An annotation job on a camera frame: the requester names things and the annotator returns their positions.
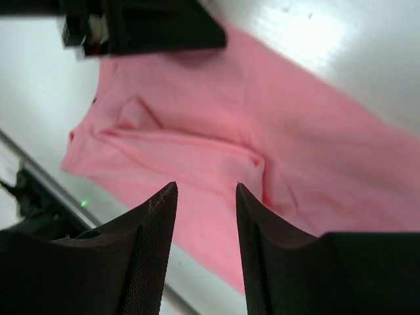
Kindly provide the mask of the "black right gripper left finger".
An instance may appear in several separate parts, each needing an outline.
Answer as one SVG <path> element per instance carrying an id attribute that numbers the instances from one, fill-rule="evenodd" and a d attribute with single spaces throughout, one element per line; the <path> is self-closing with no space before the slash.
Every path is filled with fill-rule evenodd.
<path id="1" fill-rule="evenodd" d="M 1 231 L 2 314 L 158 314 L 178 188 L 76 238 Z"/>

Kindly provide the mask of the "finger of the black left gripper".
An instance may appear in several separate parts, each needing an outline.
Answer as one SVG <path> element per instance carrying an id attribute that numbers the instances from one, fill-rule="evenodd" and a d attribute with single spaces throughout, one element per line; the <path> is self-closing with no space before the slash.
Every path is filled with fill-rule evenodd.
<path id="1" fill-rule="evenodd" d="M 107 1 L 111 55 L 217 49 L 222 26 L 198 1 Z"/>

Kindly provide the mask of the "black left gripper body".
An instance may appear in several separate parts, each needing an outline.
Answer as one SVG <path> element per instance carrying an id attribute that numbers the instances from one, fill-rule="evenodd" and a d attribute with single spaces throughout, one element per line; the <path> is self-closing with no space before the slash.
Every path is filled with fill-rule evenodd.
<path id="1" fill-rule="evenodd" d="M 103 1 L 2 1 L 1 16 L 63 17 L 62 42 L 80 49 L 84 57 L 110 53 Z"/>

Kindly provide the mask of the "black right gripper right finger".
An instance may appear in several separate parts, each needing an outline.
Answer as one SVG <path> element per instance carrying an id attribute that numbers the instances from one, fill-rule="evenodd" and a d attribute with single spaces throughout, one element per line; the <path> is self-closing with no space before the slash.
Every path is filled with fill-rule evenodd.
<path id="1" fill-rule="evenodd" d="M 249 314 L 418 314 L 419 234 L 312 236 L 243 184 L 236 218 Z"/>

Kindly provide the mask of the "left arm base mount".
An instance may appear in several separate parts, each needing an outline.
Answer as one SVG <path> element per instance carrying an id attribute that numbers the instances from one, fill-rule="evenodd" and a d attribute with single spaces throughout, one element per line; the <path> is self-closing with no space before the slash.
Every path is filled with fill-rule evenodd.
<path id="1" fill-rule="evenodd" d="M 1 230 L 1 245 L 11 242 L 15 234 L 45 242 L 87 240 L 101 235 L 26 167 L 17 171 L 15 184 L 2 180 L 1 187 L 16 199 L 22 217 L 21 222 Z"/>

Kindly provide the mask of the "light pink t shirt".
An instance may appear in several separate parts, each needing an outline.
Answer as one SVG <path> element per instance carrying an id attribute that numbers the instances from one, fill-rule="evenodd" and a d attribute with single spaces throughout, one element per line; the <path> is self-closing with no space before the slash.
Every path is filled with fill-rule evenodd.
<path id="1" fill-rule="evenodd" d="M 129 208 L 178 185 L 173 241 L 243 292 L 237 183 L 292 225 L 419 229 L 419 140 L 227 27 L 220 51 L 100 63 L 62 169 Z"/>

